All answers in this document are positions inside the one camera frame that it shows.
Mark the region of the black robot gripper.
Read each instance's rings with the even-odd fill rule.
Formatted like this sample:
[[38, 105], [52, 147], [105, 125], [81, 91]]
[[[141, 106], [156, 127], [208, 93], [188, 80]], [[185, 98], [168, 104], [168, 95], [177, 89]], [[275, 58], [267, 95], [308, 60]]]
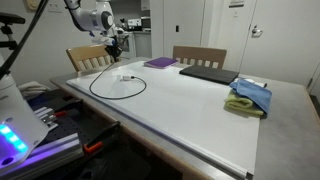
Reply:
[[114, 62], [122, 61], [122, 48], [118, 44], [114, 44], [112, 46], [107, 45], [105, 50], [107, 53], [114, 58]]

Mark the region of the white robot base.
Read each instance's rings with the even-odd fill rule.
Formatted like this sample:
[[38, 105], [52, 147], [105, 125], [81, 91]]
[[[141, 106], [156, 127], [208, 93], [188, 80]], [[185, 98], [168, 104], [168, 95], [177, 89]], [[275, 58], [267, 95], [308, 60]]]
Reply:
[[0, 173], [23, 163], [48, 132], [12, 75], [5, 75], [0, 80]]

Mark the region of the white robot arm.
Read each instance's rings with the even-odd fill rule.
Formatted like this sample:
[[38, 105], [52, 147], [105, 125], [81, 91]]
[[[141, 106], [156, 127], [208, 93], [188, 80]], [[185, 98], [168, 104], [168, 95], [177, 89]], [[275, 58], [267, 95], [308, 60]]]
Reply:
[[109, 0], [96, 0], [93, 10], [81, 7], [81, 0], [64, 0], [74, 25], [80, 31], [87, 31], [92, 37], [92, 42], [103, 44], [105, 50], [119, 62], [122, 53], [118, 35], [124, 32], [114, 23], [114, 15]]

